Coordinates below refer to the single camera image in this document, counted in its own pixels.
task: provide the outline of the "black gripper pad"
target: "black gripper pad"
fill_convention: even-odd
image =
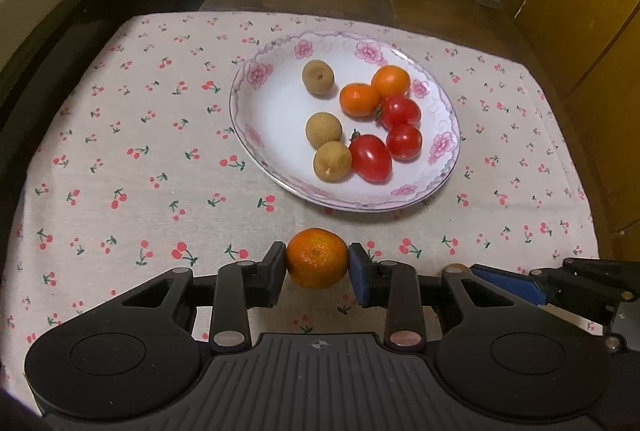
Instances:
[[[50,414],[58,431],[597,431],[583,416],[549,425],[491,419],[451,398],[416,355],[386,351],[372,334],[265,334],[219,355],[183,398],[113,423]]]

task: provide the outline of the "brown floor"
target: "brown floor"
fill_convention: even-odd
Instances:
[[[567,147],[590,199],[600,257],[614,259],[612,239],[601,198],[604,192],[594,180],[577,134],[562,107],[556,87],[548,79],[525,37],[504,11],[476,4],[475,0],[393,0],[399,28],[446,39],[495,54],[529,69],[540,84],[562,129]]]

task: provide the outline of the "cherry tomato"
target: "cherry tomato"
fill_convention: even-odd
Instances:
[[[403,96],[409,91],[410,85],[409,74],[394,65],[380,67],[371,78],[371,86],[381,97]]]
[[[415,126],[421,118],[420,106],[405,96],[384,98],[378,107],[378,120],[388,130],[401,124]]]
[[[422,134],[411,124],[401,124],[386,135],[386,147],[397,160],[411,160],[422,148]]]
[[[351,117],[366,117],[380,104],[378,91],[364,83],[351,83],[340,90],[340,107]]]
[[[391,175],[391,155],[375,135],[361,135],[353,130],[351,135],[351,167],[364,180],[384,182]]]

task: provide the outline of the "white plate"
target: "white plate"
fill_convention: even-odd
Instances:
[[[334,70],[335,90],[326,98],[311,95],[302,83],[302,69],[311,59]],[[329,112],[340,119],[344,142],[354,128],[384,141],[382,126],[342,112],[338,91],[349,83],[369,83],[379,66],[387,64],[411,77],[410,97],[422,110],[420,156],[407,163],[394,160],[392,175],[383,184],[366,182],[354,172],[338,183],[322,182],[313,169],[315,150],[305,136],[307,119]],[[300,198],[342,211],[386,212],[427,198],[451,173],[460,148],[458,118],[433,76],[390,45],[347,32],[304,32],[265,45],[238,70],[229,112],[246,152],[271,179]]]

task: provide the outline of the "cherry print tablecloth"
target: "cherry print tablecloth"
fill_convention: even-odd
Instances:
[[[228,95],[259,46],[305,30],[392,43],[449,94],[460,158],[431,199],[397,212],[334,212],[279,188],[244,154]],[[273,112],[274,116],[286,114]],[[97,55],[30,165],[2,283],[2,383],[34,406],[22,374],[54,325],[176,265],[206,275],[260,260],[310,226],[375,259],[437,273],[452,261],[527,272],[597,257],[588,201],[538,84],[513,62],[373,24],[287,14],[198,12],[133,18]],[[206,339],[210,310],[193,335]],[[261,331],[381,331],[384,311],[355,305],[347,278],[325,291],[288,279]]]

